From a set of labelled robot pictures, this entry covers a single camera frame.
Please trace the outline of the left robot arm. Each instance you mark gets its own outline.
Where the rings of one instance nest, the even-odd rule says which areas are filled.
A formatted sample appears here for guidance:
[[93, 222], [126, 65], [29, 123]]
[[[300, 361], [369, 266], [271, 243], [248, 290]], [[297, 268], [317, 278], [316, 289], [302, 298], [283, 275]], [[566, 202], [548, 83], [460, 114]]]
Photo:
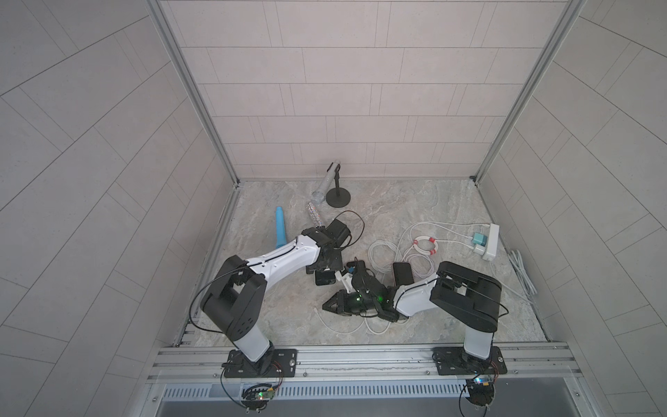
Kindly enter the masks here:
[[341, 252], [350, 233], [305, 229], [293, 241], [265, 255], [234, 255], [206, 288], [200, 309], [245, 358], [259, 368], [272, 361], [274, 345], [258, 326], [266, 292], [300, 269], [309, 274], [342, 269]]

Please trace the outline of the black phone pink case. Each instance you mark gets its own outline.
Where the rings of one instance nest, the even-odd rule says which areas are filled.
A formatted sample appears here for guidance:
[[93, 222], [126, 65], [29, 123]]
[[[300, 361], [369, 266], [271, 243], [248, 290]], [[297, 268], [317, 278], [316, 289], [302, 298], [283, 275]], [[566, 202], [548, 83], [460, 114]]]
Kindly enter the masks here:
[[352, 276], [364, 276], [367, 273], [366, 264], [360, 260], [348, 262], [346, 266], [347, 272]]
[[396, 287], [414, 284], [413, 270], [409, 262], [394, 262], [393, 273]]

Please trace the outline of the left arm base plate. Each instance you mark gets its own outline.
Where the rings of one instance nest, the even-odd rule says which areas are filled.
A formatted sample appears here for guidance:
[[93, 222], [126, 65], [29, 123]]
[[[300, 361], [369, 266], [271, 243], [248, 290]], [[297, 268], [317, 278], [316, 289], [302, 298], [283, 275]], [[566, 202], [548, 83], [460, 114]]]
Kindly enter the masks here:
[[224, 363], [222, 375], [227, 379], [292, 378], [295, 376], [299, 351], [271, 347], [258, 361], [250, 361], [241, 350], [234, 349]]

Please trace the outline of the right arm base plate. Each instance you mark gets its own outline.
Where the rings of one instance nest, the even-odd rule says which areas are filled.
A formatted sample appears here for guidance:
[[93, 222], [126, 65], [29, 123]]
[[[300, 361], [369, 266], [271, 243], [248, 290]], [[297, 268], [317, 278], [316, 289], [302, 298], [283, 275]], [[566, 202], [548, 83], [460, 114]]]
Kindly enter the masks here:
[[463, 347], [434, 347], [432, 359], [441, 376], [507, 374], [504, 357], [496, 346], [492, 346], [490, 356], [485, 360], [467, 354]]

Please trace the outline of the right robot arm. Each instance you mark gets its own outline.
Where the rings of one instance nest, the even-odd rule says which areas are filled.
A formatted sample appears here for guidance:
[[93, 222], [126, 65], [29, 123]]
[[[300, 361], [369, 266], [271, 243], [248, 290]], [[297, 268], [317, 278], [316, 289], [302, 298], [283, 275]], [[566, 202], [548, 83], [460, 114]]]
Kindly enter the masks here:
[[464, 353], [487, 361], [500, 319], [502, 284], [495, 278], [453, 262], [441, 262], [436, 272], [415, 281], [408, 262], [393, 264], [395, 285], [382, 284], [363, 261], [347, 264], [337, 279], [344, 285], [322, 305], [338, 316], [360, 316], [397, 322], [418, 313], [441, 309], [466, 326]]

